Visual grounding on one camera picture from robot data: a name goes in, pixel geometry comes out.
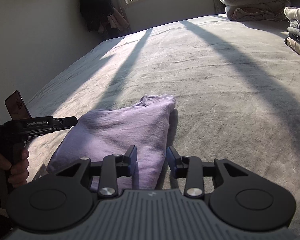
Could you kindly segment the person left hand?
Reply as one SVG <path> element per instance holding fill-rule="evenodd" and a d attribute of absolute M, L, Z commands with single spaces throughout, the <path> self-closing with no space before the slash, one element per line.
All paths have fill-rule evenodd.
<path fill-rule="evenodd" d="M 0 154 L 0 170 L 10 171 L 10 175 L 6 179 L 14 188 L 20 187 L 27 183 L 27 178 L 29 176 L 29 171 L 27 170 L 29 166 L 29 151 L 23 148 L 21 151 L 21 161 L 12 165 L 5 157 Z"/>

